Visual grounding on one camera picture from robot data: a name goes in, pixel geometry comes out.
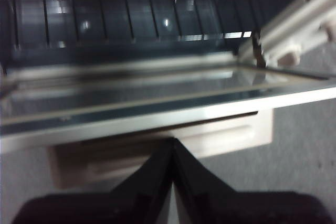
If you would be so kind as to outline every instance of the metal rod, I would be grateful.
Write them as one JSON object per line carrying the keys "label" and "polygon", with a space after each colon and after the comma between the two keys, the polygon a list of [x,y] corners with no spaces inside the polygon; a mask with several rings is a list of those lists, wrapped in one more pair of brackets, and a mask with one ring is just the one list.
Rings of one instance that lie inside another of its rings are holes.
{"label": "metal rod", "polygon": [[204,32],[203,32],[203,27],[202,27],[202,22],[201,22],[201,17],[199,16],[199,12],[198,12],[198,8],[197,8],[197,4],[196,4],[196,0],[193,0],[194,1],[194,6],[195,6],[195,12],[196,12],[196,16],[197,16],[197,21],[198,21],[198,24],[199,24],[199,28],[201,30],[201,34],[202,34],[202,39],[204,39]]}
{"label": "metal rod", "polygon": [[17,26],[17,13],[16,13],[16,1],[15,0],[13,0],[13,14],[14,14],[15,46],[16,46],[16,48],[19,48],[20,44],[19,44],[19,35],[18,35],[18,26]]}
{"label": "metal rod", "polygon": [[237,8],[237,3],[236,3],[236,0],[232,0],[232,5],[236,11],[236,16],[237,16],[237,20],[238,20],[238,25],[239,25],[239,28],[240,28],[240,31],[242,32],[241,33],[241,36],[243,35],[244,31],[243,31],[243,23],[242,21],[240,20],[240,16],[239,16],[239,11],[238,11],[238,8]]}
{"label": "metal rod", "polygon": [[46,0],[43,0],[43,12],[44,12],[44,23],[45,23],[45,26],[46,26],[47,46],[50,46],[48,16],[47,16],[47,2],[46,2]]}
{"label": "metal rod", "polygon": [[75,0],[71,0],[72,12],[74,13],[74,22],[75,22],[75,31],[76,31],[76,41],[79,41],[79,33],[78,33],[78,24],[77,24],[77,16],[76,16],[76,8],[75,8]]}
{"label": "metal rod", "polygon": [[173,0],[174,13],[175,13],[175,18],[176,18],[176,23],[177,23],[177,29],[179,30],[178,34],[179,34],[179,36],[182,36],[180,20],[178,18],[178,14],[177,14],[176,1],[177,0]]}
{"label": "metal rod", "polygon": [[103,23],[103,29],[104,29],[104,37],[106,40],[108,40],[107,36],[107,30],[106,30],[106,21],[105,21],[105,13],[104,13],[104,6],[102,0],[99,0],[100,10],[101,10],[101,18]]}
{"label": "metal rod", "polygon": [[215,6],[215,10],[216,10],[216,14],[217,14],[217,19],[218,19],[218,22],[219,22],[219,26],[220,26],[220,30],[223,34],[223,37],[224,37],[224,34],[225,34],[225,30],[224,30],[224,25],[223,25],[223,21],[222,21],[222,18],[220,16],[220,12],[219,12],[219,8],[218,8],[218,0],[213,0],[213,3],[214,3],[214,6]]}
{"label": "metal rod", "polygon": [[125,6],[126,6],[126,10],[127,10],[128,23],[130,24],[131,36],[132,36],[132,39],[134,39],[134,32],[133,32],[133,26],[132,26],[132,20],[131,20],[131,14],[130,14],[130,8],[129,8],[128,0],[125,0]]}
{"label": "metal rod", "polygon": [[156,19],[155,19],[155,14],[154,14],[154,7],[153,7],[153,2],[152,0],[149,0],[149,4],[151,6],[151,11],[152,11],[152,16],[153,16],[153,21],[154,21],[154,28],[155,28],[155,33],[156,33],[156,37],[159,38],[159,31],[158,31],[158,25],[156,23]]}

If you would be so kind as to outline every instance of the dark vertical slat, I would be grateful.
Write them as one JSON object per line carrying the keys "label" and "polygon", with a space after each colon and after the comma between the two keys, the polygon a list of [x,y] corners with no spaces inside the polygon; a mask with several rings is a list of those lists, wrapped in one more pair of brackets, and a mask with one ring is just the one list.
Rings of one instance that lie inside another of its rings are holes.
{"label": "dark vertical slat", "polygon": [[224,31],[223,21],[222,21],[222,18],[220,17],[220,13],[219,13],[219,9],[218,9],[218,1],[213,0],[213,3],[214,3],[214,6],[215,6],[215,9],[216,9],[217,18],[218,18],[219,25],[220,25],[220,28],[221,28],[220,30],[222,31],[222,34],[223,34],[223,37],[224,37],[225,31]]}
{"label": "dark vertical slat", "polygon": [[78,24],[77,24],[77,17],[76,17],[76,8],[75,8],[75,0],[71,0],[72,5],[72,13],[74,15],[74,23],[75,23],[75,31],[76,31],[76,41],[79,41],[79,33],[78,33]]}
{"label": "dark vertical slat", "polygon": [[204,39],[204,29],[202,27],[202,22],[201,22],[201,17],[199,16],[199,12],[198,12],[198,8],[197,8],[197,4],[196,4],[196,0],[193,0],[194,1],[194,6],[195,6],[195,12],[196,12],[196,16],[197,16],[197,20],[198,20],[198,24],[199,24],[199,28],[201,30],[201,34],[202,34],[202,39]]}
{"label": "dark vertical slat", "polygon": [[17,28],[16,0],[13,0],[13,14],[14,14],[15,46],[16,48],[19,48],[20,44],[19,44],[19,35],[18,35],[18,28]]}
{"label": "dark vertical slat", "polygon": [[257,30],[260,30],[261,29],[261,24],[259,24],[259,22],[258,22],[256,10],[253,7],[252,0],[247,0],[247,1],[248,1],[248,4],[249,4],[250,8],[251,8],[251,12],[252,12],[252,15],[253,15],[253,20],[257,25],[256,28],[257,28]]}
{"label": "dark vertical slat", "polygon": [[132,26],[132,20],[131,20],[131,14],[130,14],[130,8],[128,4],[128,0],[125,0],[126,10],[127,10],[127,16],[128,16],[128,22],[130,23],[130,29],[131,29],[131,36],[132,39],[134,39],[134,31]]}
{"label": "dark vertical slat", "polygon": [[180,20],[178,19],[178,14],[177,14],[177,9],[176,9],[176,1],[173,0],[173,7],[174,7],[174,13],[175,13],[175,18],[176,18],[176,23],[177,23],[177,28],[178,28],[178,34],[179,36],[182,36],[182,30],[181,30],[181,25],[180,25]]}
{"label": "dark vertical slat", "polygon": [[153,16],[153,21],[154,21],[154,28],[155,28],[155,33],[156,33],[156,37],[159,38],[159,31],[158,31],[158,25],[156,23],[156,19],[155,19],[155,14],[154,14],[154,8],[153,8],[153,3],[152,0],[149,0],[149,4],[151,6],[151,11],[152,11],[152,16]]}
{"label": "dark vertical slat", "polygon": [[232,0],[232,3],[233,3],[233,7],[234,7],[234,9],[235,9],[235,11],[236,11],[236,15],[237,15],[237,20],[238,20],[239,29],[240,29],[240,31],[242,32],[242,33],[241,33],[241,36],[243,36],[243,33],[244,33],[244,31],[243,31],[243,23],[242,23],[242,21],[240,20],[240,16],[239,16],[239,12],[238,12],[238,8],[237,8],[236,0]]}
{"label": "dark vertical slat", "polygon": [[48,16],[47,16],[47,2],[46,2],[46,0],[43,0],[43,12],[44,12],[44,22],[45,22],[45,26],[46,26],[47,45],[50,46]]}
{"label": "dark vertical slat", "polygon": [[104,9],[103,9],[103,2],[102,0],[99,0],[99,6],[100,6],[100,10],[101,10],[101,18],[102,18],[102,22],[103,22],[103,30],[104,30],[104,36],[105,39],[107,40],[107,30],[106,30],[106,21],[105,21],[105,14],[104,14]]}

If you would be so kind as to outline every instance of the gray carpet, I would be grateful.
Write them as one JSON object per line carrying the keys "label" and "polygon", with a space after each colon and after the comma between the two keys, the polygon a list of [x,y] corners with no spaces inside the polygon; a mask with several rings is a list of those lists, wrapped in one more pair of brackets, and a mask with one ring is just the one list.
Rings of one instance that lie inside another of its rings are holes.
{"label": "gray carpet", "polygon": [[[299,66],[336,74],[336,45],[309,52]],[[271,144],[202,159],[237,190],[293,190],[320,198],[336,220],[336,100],[275,110]],[[108,191],[123,178],[68,191]],[[8,224],[27,200],[55,193],[43,148],[1,156],[1,223]],[[171,209],[170,223],[176,223]]]}

